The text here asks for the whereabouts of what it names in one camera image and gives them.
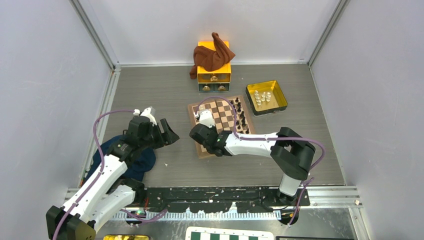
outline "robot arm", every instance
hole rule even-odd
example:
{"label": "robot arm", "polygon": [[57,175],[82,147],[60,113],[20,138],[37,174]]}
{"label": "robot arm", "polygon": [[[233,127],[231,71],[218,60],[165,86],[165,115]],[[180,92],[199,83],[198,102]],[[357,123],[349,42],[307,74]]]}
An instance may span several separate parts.
{"label": "robot arm", "polygon": [[134,116],[129,122],[128,130],[114,142],[104,156],[104,168],[98,174],[93,174],[79,191],[72,196],[62,207],[52,206],[47,214],[47,231],[49,239],[58,227],[64,214],[77,202],[79,196],[91,188],[69,213],[60,227],[58,240],[94,239],[96,232],[115,213],[125,206],[142,202],[146,192],[144,184],[134,179],[125,179],[118,188],[102,200],[102,197],[111,188],[113,183],[126,172],[133,162],[146,148],[158,149],[173,144],[180,137],[168,126],[166,119],[160,123],[164,132],[161,132],[154,117],[155,110],[146,108],[142,113],[134,111]]}
{"label": "robot arm", "polygon": [[298,187],[308,178],[311,168],[315,154],[312,144],[301,141],[263,140],[301,137],[288,127],[282,127],[279,132],[262,135],[239,133],[237,137],[228,130],[218,133],[210,110],[202,110],[196,117],[199,124],[193,127],[189,136],[203,145],[208,153],[218,157],[248,154],[272,158],[284,172],[279,185],[279,199],[287,205],[295,202]]}

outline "white wall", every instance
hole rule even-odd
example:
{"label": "white wall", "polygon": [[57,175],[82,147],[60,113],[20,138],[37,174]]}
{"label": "white wall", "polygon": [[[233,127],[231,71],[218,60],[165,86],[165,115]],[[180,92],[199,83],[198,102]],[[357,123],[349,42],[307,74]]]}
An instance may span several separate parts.
{"label": "white wall", "polygon": [[424,1],[350,1],[313,66],[373,239],[423,239]]}
{"label": "white wall", "polygon": [[110,69],[67,0],[0,7],[0,235],[48,239],[78,185]]}
{"label": "white wall", "polygon": [[186,64],[212,32],[229,41],[233,63],[307,62],[338,0],[84,2],[121,64]]}

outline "wood-grain floor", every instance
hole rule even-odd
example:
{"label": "wood-grain floor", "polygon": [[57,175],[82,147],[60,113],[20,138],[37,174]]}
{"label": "wood-grain floor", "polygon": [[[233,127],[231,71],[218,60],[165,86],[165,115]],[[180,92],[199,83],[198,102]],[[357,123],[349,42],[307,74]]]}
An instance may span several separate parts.
{"label": "wood-grain floor", "polygon": [[[187,105],[203,98],[245,96],[247,84],[269,80],[278,83],[287,99],[285,111],[253,117],[257,134],[277,132],[290,127],[305,138],[322,142],[326,157],[311,171],[313,185],[344,184],[329,130],[318,99],[311,73],[305,64],[233,65],[230,91],[199,93],[197,81],[189,78],[190,66],[125,67],[121,70],[112,110],[140,110],[153,106],[156,119],[166,118],[180,136],[176,143],[157,149],[156,164],[147,172],[149,187],[185,186],[276,186],[282,171],[271,158],[250,155],[198,159],[189,137],[191,130]],[[109,117],[105,140],[122,134],[131,115],[117,113]],[[315,159],[321,154],[317,150]]]}

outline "dark blue fabric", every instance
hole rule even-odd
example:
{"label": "dark blue fabric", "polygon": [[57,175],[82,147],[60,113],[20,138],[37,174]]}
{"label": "dark blue fabric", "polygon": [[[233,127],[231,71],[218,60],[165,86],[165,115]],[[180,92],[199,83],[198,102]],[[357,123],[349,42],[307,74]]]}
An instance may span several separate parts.
{"label": "dark blue fabric", "polygon": [[[105,141],[102,145],[100,145],[101,150],[105,154],[108,148],[112,145],[112,143],[118,141],[122,135],[118,135],[112,137],[112,139]],[[97,150],[93,155],[93,164],[88,171],[87,177],[84,179],[84,182],[95,172],[95,170],[99,167],[102,159],[100,158],[99,150]],[[122,175],[125,178],[136,179],[138,181],[142,181],[145,176],[145,172],[150,171],[156,163],[156,156],[153,148],[146,148],[140,155],[137,160],[131,165],[129,169]]]}

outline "brown cloth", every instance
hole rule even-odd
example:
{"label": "brown cloth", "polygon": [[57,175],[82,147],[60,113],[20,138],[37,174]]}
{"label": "brown cloth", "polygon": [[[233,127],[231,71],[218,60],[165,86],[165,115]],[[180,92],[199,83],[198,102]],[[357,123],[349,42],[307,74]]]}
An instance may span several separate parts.
{"label": "brown cloth", "polygon": [[218,33],[212,32],[213,45],[216,51],[205,46],[197,46],[194,49],[194,66],[190,71],[190,78],[196,79],[198,74],[198,66],[204,67],[206,71],[212,72],[220,69],[224,64],[227,64],[236,56],[234,52],[225,45]]}

